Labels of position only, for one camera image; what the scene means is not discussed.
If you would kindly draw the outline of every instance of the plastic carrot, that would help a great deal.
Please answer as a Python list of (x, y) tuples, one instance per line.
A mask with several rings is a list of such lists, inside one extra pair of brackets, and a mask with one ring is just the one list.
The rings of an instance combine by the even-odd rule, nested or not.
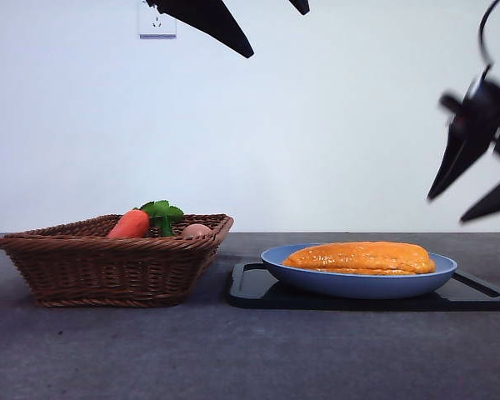
[(120, 217), (108, 238), (142, 238), (148, 232), (150, 219), (143, 210), (133, 209)]

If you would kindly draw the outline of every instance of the white wall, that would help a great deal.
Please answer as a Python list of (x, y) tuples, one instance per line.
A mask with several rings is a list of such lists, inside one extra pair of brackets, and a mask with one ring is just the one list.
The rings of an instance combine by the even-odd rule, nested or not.
[[(458, 222), (490, 151), (426, 201), (490, 0), (225, 3), (250, 59), (180, 22), (140, 40), (136, 0), (0, 0), (0, 232), (164, 198), (234, 232), (500, 231)], [(500, 8), (487, 43), (500, 79)]]

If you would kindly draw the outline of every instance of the gray table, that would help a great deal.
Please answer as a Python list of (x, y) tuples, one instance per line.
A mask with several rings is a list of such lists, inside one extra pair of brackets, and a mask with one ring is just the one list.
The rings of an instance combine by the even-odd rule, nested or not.
[(287, 243), (419, 243), (500, 286), (500, 233), (230, 233), (176, 307), (35, 307), (0, 251), (0, 400), (497, 399), (500, 312), (229, 306), (233, 266)]

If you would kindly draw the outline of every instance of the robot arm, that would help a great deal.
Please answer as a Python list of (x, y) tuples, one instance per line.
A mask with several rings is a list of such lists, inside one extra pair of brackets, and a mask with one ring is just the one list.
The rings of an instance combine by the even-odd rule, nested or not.
[[(223, 0), (146, 0), (159, 13), (166, 13), (217, 39), (246, 58), (253, 49)], [(309, 12), (308, 0), (289, 0), (302, 14)]]

